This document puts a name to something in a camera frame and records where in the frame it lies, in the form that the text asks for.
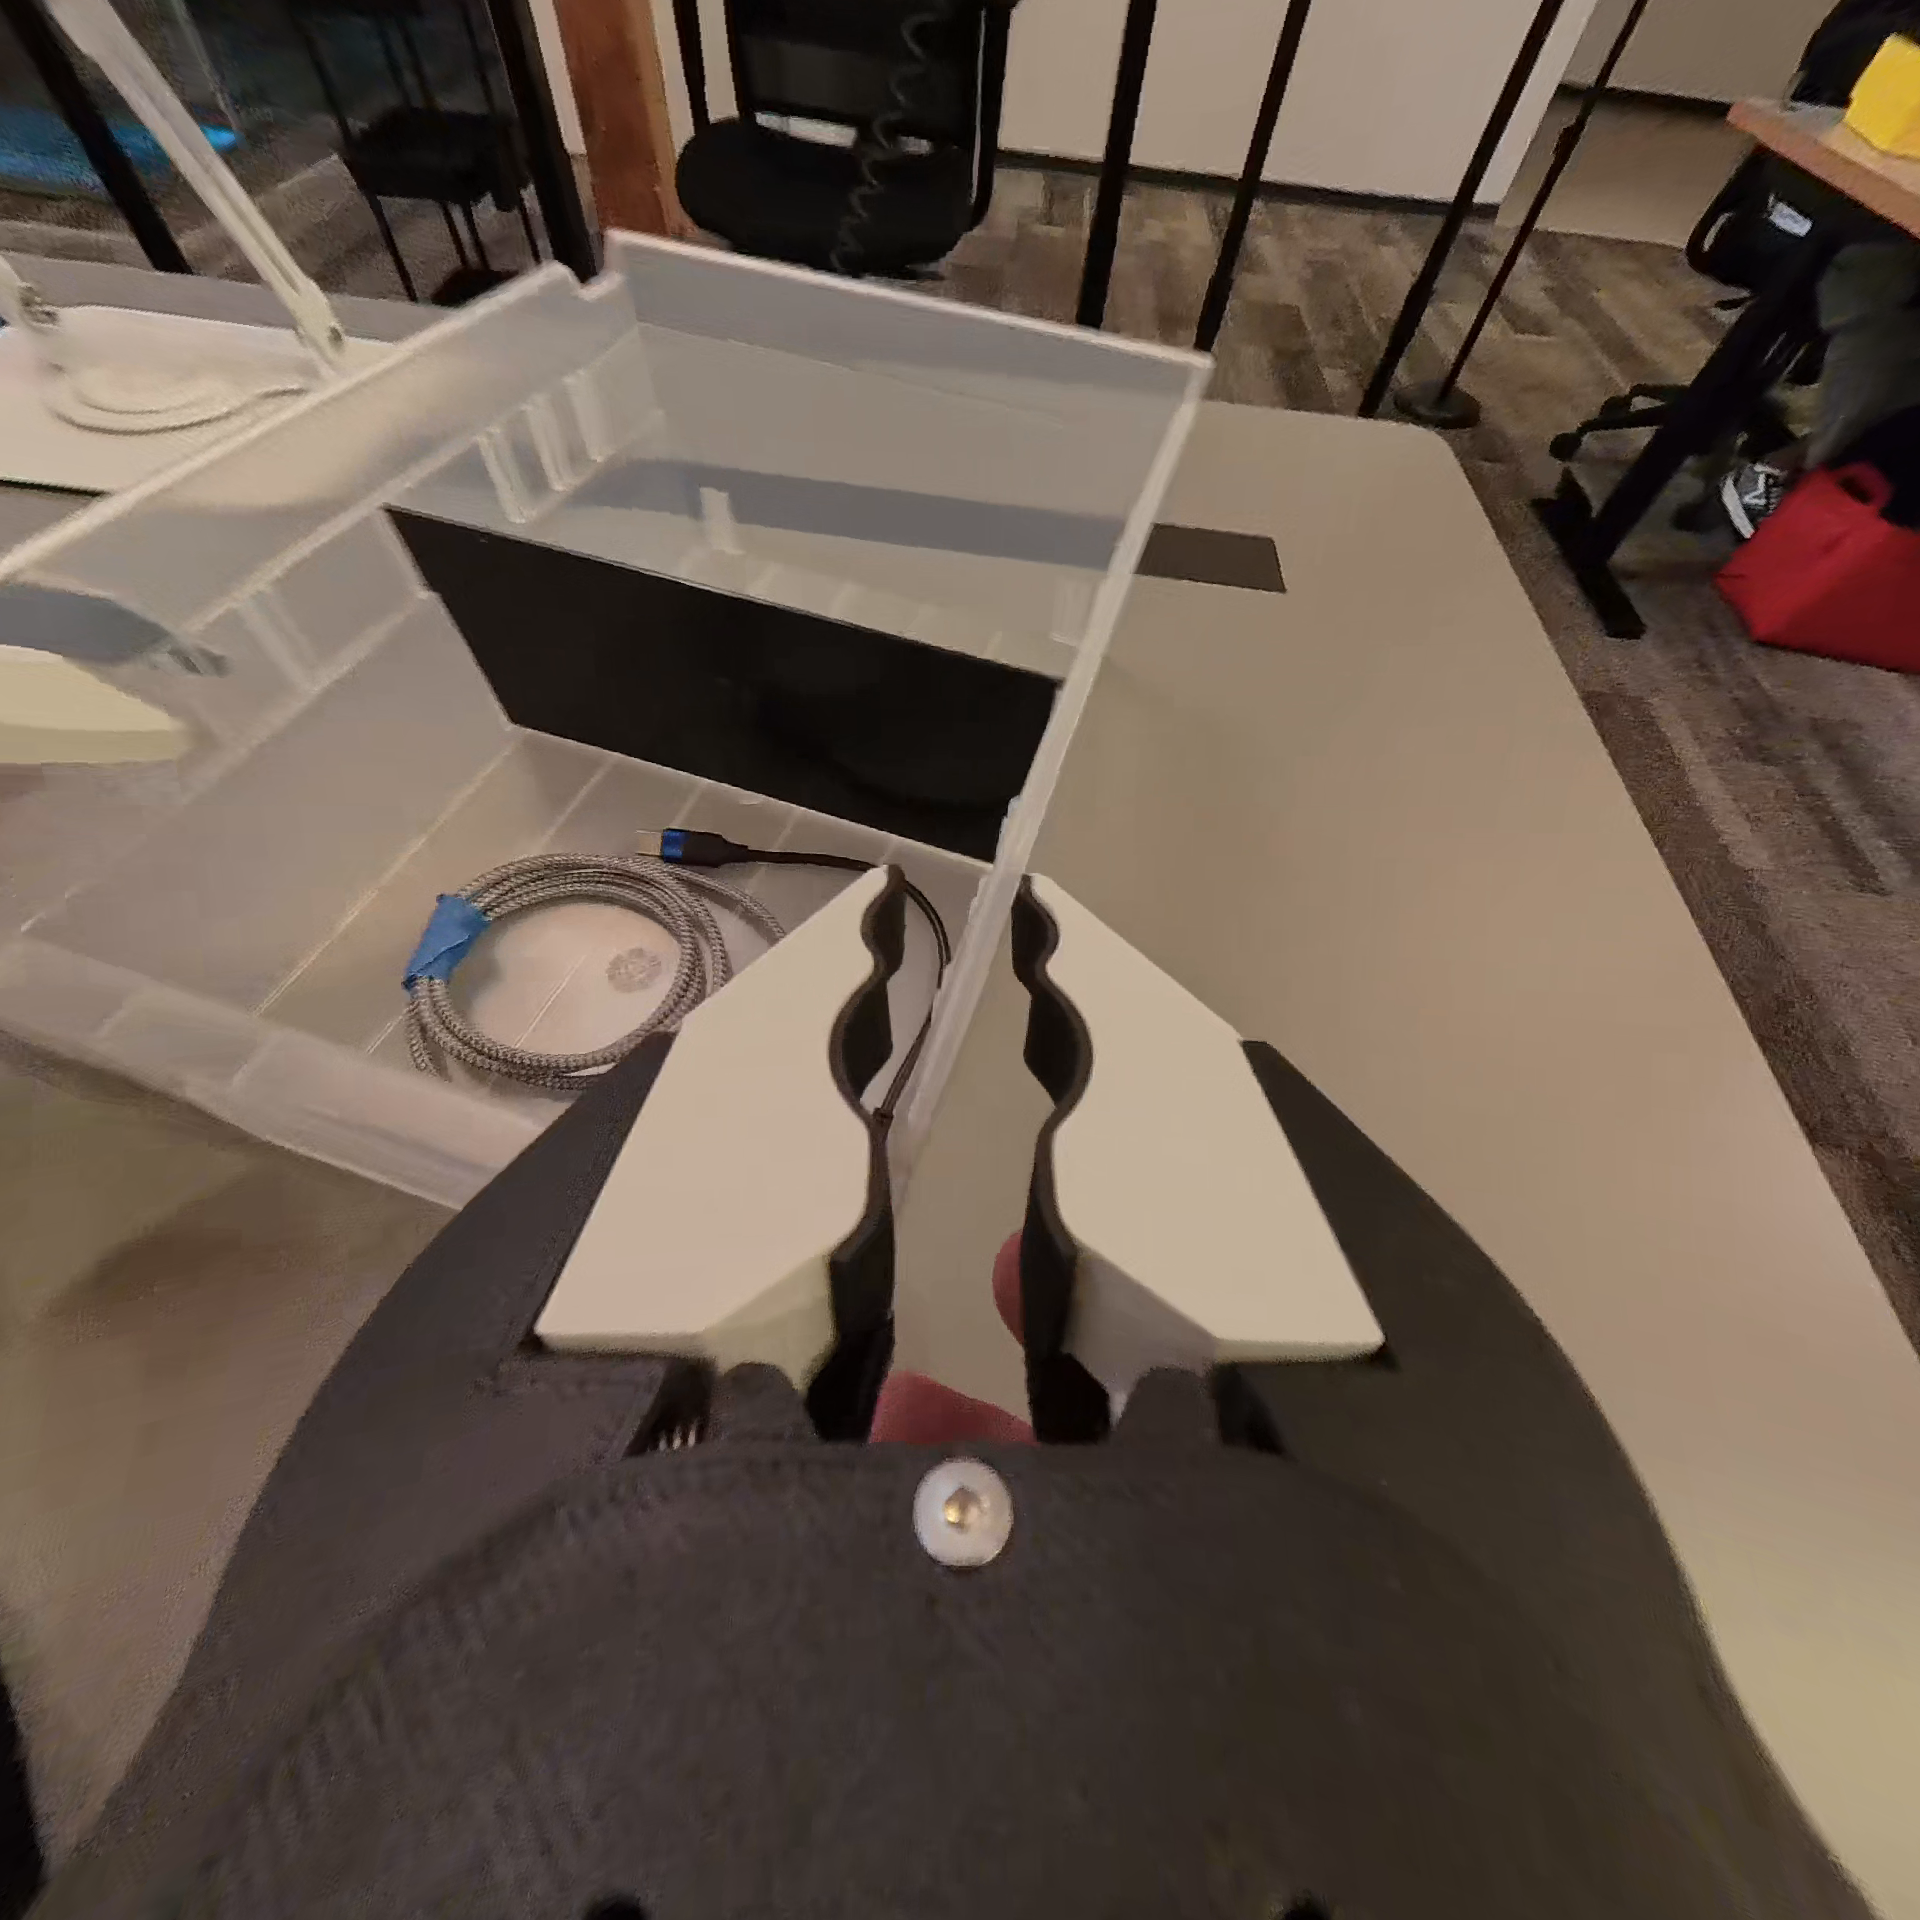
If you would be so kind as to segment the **black stanchion post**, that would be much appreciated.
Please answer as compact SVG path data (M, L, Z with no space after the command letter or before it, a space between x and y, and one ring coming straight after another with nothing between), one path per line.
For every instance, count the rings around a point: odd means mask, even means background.
M1423 386L1409 386L1394 395L1396 412L1418 426L1437 428L1437 430L1464 430L1474 428L1481 420L1481 405L1474 395L1466 394L1460 379L1473 362L1481 333L1488 329L1491 321L1496 318L1507 285L1513 278L1532 235L1536 233L1545 209L1562 184L1567 170L1577 153L1581 137L1586 134L1594 114L1600 106L1600 98L1610 90L1610 83L1616 73L1616 67L1626 52L1626 45L1632 41L1635 33L1640 29L1643 14L1649 12L1649 2L1632 2L1623 14L1623 22L1615 34L1604 58L1600 60L1592 83L1580 91L1577 106L1570 120L1562 126L1560 134L1554 137L1547 165L1543 177L1520 217L1517 229L1511 235L1511 242L1504 249L1504 257L1491 276L1487 292L1480 301L1480 308L1467 324L1458 350L1448 365L1445 374L1436 382L1426 382Z

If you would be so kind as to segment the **white book stand wooden board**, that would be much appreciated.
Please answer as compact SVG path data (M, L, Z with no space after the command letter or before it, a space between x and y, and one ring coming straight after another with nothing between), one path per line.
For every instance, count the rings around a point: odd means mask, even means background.
M56 2L53 18L103 69L290 322L58 307L5 261L5 484L107 496L339 377L362 374L396 346L351 337L111 4Z

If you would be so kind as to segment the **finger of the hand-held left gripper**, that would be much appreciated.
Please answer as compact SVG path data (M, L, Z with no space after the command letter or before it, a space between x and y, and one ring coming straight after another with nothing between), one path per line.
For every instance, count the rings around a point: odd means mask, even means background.
M101 595L35 582L2 586L2 642L77 666L161 661L168 670L196 678L228 676L228 658L221 652L184 640L149 614Z
M172 713L72 661L2 661L2 766L177 761L192 744Z

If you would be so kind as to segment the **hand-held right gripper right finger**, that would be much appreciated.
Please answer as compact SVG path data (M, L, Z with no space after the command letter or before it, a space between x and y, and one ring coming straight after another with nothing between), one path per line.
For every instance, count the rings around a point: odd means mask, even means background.
M1037 1440L1103 1440L1156 1371L1380 1356L1265 1052L1056 880L1023 880L1013 965L1048 1098L1019 1240Z

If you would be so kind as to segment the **clear acrylic box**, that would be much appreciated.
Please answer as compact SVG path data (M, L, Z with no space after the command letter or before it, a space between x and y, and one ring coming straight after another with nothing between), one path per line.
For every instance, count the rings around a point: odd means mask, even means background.
M5 768L5 1043L449 1206L561 1092L419 1067L441 899L723 833L857 866L906 934L922 1150L1210 368L620 235L5 556L228 658L92 670L149 766Z

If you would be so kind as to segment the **red fabric bin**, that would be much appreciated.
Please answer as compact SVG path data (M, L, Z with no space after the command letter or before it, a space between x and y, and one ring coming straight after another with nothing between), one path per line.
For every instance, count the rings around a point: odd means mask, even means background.
M1805 474L1716 574L1745 633L1778 652L1919 673L1919 532L1880 466Z

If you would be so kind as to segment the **black office chair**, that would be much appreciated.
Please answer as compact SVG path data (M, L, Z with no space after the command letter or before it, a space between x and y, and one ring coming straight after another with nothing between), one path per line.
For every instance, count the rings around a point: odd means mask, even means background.
M936 275L1000 172L1013 4L725 2L731 116L708 108L700 4L674 4L688 220L735 252L864 278Z
M1715 202L1699 217L1685 244L1693 275L1728 291L1719 312L1737 315L1761 292L1762 282L1787 259L1792 244L1813 232L1813 217L1776 193L1785 172L1754 153L1737 165ZM1764 388L1722 434L1719 453L1735 465L1781 456L1792 441L1785 390L1809 390L1824 370L1827 347L1817 332L1817 301L1799 294L1784 322L1781 341L1770 350ZM1594 417L1553 436L1551 460L1570 465L1584 443L1611 432L1653 432L1685 398L1687 384L1636 382L1610 395Z

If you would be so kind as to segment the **wooden post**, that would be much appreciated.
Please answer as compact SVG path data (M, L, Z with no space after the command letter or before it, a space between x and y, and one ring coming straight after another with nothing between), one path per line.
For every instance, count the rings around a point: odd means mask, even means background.
M568 83L604 229L690 240L649 2L559 2Z

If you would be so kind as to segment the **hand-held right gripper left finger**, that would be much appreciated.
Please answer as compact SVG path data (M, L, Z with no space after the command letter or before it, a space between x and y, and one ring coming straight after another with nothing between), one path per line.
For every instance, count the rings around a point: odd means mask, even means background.
M896 1338L885 1123L906 876L864 870L664 1053L561 1264L535 1339L720 1376L757 1363L821 1435L867 1435Z

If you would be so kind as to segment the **yellow parts bin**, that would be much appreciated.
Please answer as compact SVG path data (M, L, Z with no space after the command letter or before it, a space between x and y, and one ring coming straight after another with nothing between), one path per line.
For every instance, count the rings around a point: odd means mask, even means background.
M1875 153L1919 161L1919 40L1896 33L1860 72L1840 124Z

